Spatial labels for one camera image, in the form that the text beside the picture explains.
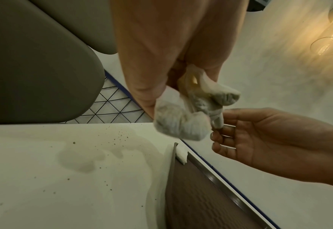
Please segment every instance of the gray chair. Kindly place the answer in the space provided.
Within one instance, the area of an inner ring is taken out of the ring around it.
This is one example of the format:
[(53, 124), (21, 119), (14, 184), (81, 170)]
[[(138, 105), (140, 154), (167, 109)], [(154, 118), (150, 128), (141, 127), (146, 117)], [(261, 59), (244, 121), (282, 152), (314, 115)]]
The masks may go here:
[(0, 124), (87, 111), (105, 79), (88, 46), (116, 53), (108, 1), (0, 0)]

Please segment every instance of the open palm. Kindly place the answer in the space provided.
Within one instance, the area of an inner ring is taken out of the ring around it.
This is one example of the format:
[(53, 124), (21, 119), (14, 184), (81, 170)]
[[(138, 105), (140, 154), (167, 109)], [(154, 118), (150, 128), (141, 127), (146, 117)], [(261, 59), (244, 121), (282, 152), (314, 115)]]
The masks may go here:
[(211, 135), (214, 152), (278, 176), (333, 185), (332, 125), (274, 109), (227, 110), (224, 120), (228, 126)]

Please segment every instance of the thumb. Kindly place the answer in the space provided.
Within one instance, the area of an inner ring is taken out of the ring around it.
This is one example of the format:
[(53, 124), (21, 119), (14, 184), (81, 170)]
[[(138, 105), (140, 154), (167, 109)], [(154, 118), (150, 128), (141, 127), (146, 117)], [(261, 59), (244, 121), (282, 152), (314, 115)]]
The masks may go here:
[(272, 108), (261, 108), (261, 109), (227, 109), (223, 111), (223, 118), (226, 120), (239, 120), (239, 121), (250, 121), (259, 122), (272, 115), (277, 114), (279, 111)]

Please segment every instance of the white table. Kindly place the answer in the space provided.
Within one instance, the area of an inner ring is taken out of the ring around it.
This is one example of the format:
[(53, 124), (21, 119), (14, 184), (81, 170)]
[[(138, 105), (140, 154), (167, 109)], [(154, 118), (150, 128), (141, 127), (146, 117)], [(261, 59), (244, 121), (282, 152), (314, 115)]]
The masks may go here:
[(0, 126), (0, 229), (165, 228), (174, 142), (152, 123)]

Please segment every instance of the dark brown textured surface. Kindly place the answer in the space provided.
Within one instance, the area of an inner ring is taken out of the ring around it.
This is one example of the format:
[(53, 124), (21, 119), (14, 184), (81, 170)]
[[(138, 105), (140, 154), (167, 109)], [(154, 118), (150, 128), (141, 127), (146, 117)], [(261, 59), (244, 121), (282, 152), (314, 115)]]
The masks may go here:
[(196, 166), (177, 160), (166, 188), (166, 220), (168, 229), (261, 228)]

